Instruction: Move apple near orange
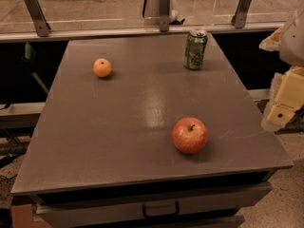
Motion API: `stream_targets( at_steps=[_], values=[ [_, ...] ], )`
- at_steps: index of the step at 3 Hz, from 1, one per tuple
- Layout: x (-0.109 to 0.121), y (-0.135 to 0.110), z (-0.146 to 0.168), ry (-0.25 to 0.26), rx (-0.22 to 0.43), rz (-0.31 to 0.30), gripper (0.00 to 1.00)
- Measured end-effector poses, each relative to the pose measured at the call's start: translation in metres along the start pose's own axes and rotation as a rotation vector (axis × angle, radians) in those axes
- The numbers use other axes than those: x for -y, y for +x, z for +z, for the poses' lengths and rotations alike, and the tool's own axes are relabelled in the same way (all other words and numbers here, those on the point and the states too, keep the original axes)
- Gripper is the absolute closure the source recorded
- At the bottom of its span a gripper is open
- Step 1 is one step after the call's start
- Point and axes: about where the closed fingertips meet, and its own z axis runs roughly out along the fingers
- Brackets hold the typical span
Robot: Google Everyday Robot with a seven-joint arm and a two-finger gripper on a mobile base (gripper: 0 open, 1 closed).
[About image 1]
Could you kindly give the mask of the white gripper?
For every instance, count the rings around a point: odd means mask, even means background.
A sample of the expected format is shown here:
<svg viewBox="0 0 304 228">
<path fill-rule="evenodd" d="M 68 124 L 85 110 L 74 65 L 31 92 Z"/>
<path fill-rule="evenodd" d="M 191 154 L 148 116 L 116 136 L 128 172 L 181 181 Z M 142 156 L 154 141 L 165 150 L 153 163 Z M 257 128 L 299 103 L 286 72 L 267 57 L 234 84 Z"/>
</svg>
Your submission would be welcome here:
<svg viewBox="0 0 304 228">
<path fill-rule="evenodd" d="M 279 51 L 280 59 L 292 66 L 284 74 L 275 74 L 261 120 L 263 129 L 276 132 L 304 105 L 304 9 L 296 9 L 283 28 L 276 29 L 258 47 Z"/>
</svg>

